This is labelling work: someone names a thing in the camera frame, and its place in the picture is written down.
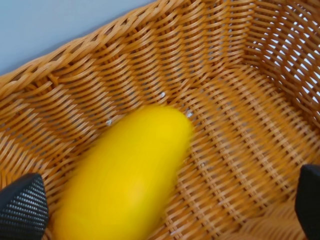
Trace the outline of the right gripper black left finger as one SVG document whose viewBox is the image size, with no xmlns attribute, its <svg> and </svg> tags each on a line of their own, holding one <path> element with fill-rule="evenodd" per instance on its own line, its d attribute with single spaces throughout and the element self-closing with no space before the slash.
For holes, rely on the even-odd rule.
<svg viewBox="0 0 320 240">
<path fill-rule="evenodd" d="M 39 173 L 27 173 L 0 191 L 2 240 L 40 240 L 48 222 L 48 200 Z"/>
</svg>

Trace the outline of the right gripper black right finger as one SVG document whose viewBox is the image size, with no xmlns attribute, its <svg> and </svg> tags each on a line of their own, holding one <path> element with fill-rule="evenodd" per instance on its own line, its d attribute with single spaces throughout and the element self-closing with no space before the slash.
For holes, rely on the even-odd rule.
<svg viewBox="0 0 320 240">
<path fill-rule="evenodd" d="M 309 240 L 320 238 L 320 166 L 305 164 L 300 169 L 295 212 Z"/>
</svg>

